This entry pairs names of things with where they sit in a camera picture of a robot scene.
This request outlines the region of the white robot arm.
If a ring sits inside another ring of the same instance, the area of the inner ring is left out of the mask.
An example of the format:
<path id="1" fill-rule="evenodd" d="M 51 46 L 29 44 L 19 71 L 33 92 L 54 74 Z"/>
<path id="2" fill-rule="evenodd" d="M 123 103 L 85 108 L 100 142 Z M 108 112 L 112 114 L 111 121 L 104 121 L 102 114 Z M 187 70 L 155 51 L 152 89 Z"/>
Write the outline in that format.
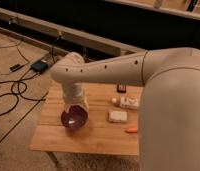
<path id="1" fill-rule="evenodd" d="M 200 171 L 199 49 L 151 50 L 90 63 L 71 52 L 51 75 L 69 105 L 83 101 L 84 82 L 141 86 L 140 171 Z"/>

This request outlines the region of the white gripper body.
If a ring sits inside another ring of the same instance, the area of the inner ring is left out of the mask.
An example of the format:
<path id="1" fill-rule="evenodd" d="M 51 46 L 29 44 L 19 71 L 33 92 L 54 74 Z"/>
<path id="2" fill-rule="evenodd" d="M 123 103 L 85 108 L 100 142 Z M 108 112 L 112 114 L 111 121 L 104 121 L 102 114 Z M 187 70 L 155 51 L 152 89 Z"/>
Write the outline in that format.
<path id="1" fill-rule="evenodd" d="M 81 84 L 64 84 L 62 90 L 64 111 L 68 112 L 71 106 L 79 105 L 88 112 L 88 105 Z"/>

